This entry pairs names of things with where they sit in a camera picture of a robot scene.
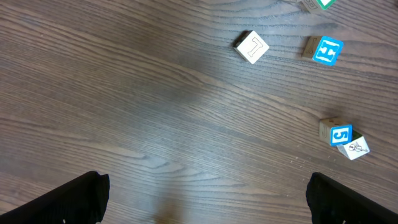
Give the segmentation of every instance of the blue square with white letter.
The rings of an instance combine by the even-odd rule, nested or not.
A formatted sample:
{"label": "blue square with white letter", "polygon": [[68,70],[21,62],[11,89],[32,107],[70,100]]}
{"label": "blue square with white letter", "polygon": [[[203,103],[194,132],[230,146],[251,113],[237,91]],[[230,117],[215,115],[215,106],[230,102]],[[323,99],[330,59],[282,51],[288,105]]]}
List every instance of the blue square with white letter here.
{"label": "blue square with white letter", "polygon": [[343,50],[344,43],[330,37],[322,37],[318,44],[317,50],[313,55],[314,61],[333,66]]}
{"label": "blue square with white letter", "polygon": [[353,125],[347,124],[330,129],[330,145],[348,144],[353,140]]}

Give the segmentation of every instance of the blue block face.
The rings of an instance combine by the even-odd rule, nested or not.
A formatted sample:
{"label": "blue block face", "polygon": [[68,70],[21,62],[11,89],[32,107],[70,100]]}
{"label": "blue block face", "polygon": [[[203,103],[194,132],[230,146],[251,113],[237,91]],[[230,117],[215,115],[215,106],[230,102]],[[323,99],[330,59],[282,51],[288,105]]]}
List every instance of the blue block face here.
{"label": "blue block face", "polygon": [[353,126],[351,124],[330,129],[330,145],[348,144],[353,140]]}
{"label": "blue block face", "polygon": [[313,55],[314,61],[333,66],[343,50],[344,43],[330,37],[322,37],[318,48]]}

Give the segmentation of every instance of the letter on block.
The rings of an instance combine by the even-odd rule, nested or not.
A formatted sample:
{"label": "letter on block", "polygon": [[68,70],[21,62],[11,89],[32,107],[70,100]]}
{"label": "letter on block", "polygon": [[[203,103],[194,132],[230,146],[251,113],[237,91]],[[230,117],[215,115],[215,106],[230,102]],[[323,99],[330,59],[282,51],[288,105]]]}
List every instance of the letter on block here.
{"label": "letter on block", "polygon": [[247,34],[235,45],[235,50],[248,62],[254,64],[269,49],[269,46],[255,31]]}
{"label": "letter on block", "polygon": [[344,156],[351,160],[354,160],[359,156],[363,156],[371,151],[366,143],[365,137],[357,131],[354,131],[353,141],[348,144],[339,145],[337,148],[344,154]]}
{"label": "letter on block", "polygon": [[303,0],[303,4],[311,13],[318,13],[327,10],[335,1],[336,0]]}
{"label": "letter on block", "polygon": [[335,65],[344,43],[330,37],[311,37],[304,49],[303,57],[325,65]]}
{"label": "letter on block", "polygon": [[347,144],[353,138],[353,126],[340,118],[319,121],[319,137],[331,146]]}

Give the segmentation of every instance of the wooden block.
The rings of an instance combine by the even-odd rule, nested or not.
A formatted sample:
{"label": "wooden block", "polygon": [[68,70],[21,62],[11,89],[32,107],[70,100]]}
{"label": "wooden block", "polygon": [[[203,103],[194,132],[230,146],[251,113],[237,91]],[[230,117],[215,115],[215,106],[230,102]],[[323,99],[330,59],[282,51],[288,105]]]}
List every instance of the wooden block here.
{"label": "wooden block", "polygon": [[304,48],[302,57],[325,65],[335,65],[344,43],[327,36],[313,36]]}
{"label": "wooden block", "polygon": [[304,6],[311,13],[318,13],[327,10],[336,0],[303,0]]}
{"label": "wooden block", "polygon": [[319,137],[331,146],[348,144],[353,138],[353,126],[340,118],[321,119]]}
{"label": "wooden block", "polygon": [[269,49],[269,46],[255,32],[247,34],[235,45],[235,50],[248,62],[254,64]]}
{"label": "wooden block", "polygon": [[339,145],[337,148],[341,153],[351,160],[363,156],[371,151],[365,140],[365,137],[357,131],[354,131],[353,141],[349,142],[348,144]]}

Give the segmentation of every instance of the dark wood plank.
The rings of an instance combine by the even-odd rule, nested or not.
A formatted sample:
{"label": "dark wood plank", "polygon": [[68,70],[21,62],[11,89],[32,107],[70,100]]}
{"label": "dark wood plank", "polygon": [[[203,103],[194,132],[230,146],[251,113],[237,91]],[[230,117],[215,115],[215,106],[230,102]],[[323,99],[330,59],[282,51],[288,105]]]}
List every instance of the dark wood plank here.
{"label": "dark wood plank", "polygon": [[[312,172],[398,212],[396,12],[392,0],[319,15],[271,0],[3,0],[1,211],[94,169],[112,178],[107,223],[309,223]],[[246,29],[271,47],[255,65],[231,47]],[[300,59],[310,35],[345,42],[335,67]],[[370,154],[349,161],[318,140],[335,115]]]}

